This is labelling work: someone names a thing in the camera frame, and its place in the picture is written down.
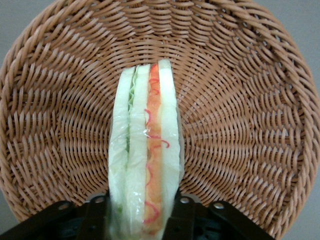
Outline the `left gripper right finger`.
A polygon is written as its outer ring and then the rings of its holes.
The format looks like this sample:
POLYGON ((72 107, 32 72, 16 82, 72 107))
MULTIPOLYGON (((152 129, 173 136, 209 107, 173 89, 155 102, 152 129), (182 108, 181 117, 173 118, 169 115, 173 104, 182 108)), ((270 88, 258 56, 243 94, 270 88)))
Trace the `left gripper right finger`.
POLYGON ((272 240, 273 237, 226 201, 208 207, 177 193, 163 232, 165 240, 272 240))

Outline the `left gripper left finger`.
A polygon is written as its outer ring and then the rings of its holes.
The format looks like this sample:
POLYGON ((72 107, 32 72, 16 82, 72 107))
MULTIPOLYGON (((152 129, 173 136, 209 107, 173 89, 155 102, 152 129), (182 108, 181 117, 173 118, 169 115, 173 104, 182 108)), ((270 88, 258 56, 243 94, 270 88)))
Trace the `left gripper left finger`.
POLYGON ((83 205, 62 200, 0 235, 2 240, 109 240, 110 196, 97 193, 83 205))

